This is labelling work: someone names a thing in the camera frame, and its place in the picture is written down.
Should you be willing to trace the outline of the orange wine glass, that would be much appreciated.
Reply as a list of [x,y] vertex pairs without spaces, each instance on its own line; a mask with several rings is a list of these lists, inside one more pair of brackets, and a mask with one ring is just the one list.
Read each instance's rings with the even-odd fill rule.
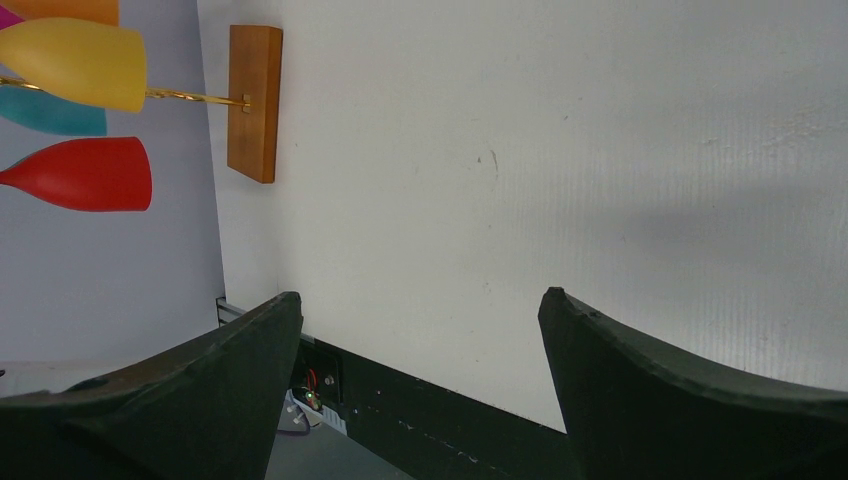
[[118,0],[1,0],[1,6],[23,20],[61,17],[120,24]]

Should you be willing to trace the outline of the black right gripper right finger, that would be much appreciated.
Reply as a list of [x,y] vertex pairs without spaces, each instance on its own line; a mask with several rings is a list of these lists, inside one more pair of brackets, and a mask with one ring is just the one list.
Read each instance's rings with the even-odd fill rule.
[[847,396],[731,368],[552,287],[538,323],[590,479],[843,479]]

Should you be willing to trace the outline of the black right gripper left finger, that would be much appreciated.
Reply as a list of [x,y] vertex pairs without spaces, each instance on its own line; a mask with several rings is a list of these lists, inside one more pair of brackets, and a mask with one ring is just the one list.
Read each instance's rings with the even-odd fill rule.
[[303,324],[285,292],[58,392],[1,401],[5,479],[261,479]]

